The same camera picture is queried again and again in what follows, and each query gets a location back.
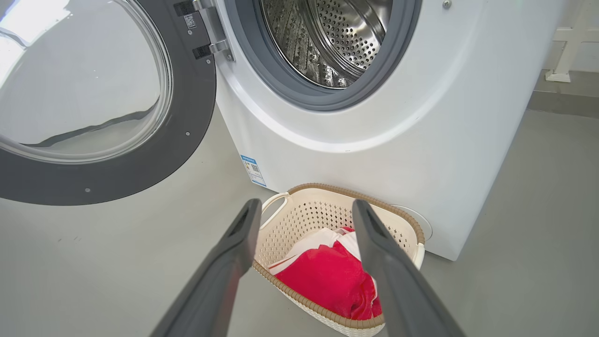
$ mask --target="sticker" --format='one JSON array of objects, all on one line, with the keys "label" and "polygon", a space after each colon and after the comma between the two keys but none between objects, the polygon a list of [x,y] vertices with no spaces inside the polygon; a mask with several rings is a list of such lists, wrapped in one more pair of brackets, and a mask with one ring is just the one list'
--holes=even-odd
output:
[{"label": "sticker", "polygon": [[258,168],[258,163],[246,156],[241,156],[241,160],[243,160],[243,164],[246,166],[247,174],[250,176],[252,182],[266,187],[264,178],[262,178],[262,173],[260,173],[260,169]]},{"label": "sticker", "polygon": [[193,19],[193,14],[187,14],[184,16],[185,23],[187,23],[187,29],[196,28],[195,20]]}]

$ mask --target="washing machine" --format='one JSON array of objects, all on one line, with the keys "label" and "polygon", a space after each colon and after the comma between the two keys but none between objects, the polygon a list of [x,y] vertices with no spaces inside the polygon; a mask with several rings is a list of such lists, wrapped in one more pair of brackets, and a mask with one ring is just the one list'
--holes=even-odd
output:
[{"label": "washing machine", "polygon": [[16,0],[0,8],[0,197],[119,203],[219,106],[248,179],[412,214],[456,260],[563,0]]}]

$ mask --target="wall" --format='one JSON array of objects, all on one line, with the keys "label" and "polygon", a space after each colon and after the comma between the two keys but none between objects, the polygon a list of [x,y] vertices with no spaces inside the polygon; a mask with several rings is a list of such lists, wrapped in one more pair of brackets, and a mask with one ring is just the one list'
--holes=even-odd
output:
[{"label": "wall", "polygon": [[[572,27],[576,21],[582,0],[570,0],[564,12],[560,27]],[[599,28],[599,6],[595,6],[595,13],[591,17],[591,27]],[[565,46],[563,41],[554,41],[543,69],[554,69],[557,66],[561,49]],[[599,73],[599,43],[582,43],[570,68],[577,71],[592,71]]]}]

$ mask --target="red towel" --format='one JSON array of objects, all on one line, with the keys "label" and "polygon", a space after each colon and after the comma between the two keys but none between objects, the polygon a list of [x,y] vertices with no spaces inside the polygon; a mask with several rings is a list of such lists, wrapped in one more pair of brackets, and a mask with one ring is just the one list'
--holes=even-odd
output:
[{"label": "red towel", "polygon": [[307,250],[275,276],[340,316],[369,320],[382,313],[372,277],[339,241]]}]

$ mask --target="clothes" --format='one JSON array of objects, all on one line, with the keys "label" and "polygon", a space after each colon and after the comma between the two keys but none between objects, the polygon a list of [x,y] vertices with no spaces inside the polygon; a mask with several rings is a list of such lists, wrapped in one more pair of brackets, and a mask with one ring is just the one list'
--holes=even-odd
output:
[{"label": "clothes", "polygon": [[351,228],[309,233],[269,269],[291,289],[340,316],[369,320],[382,313],[376,284],[362,269]]}]

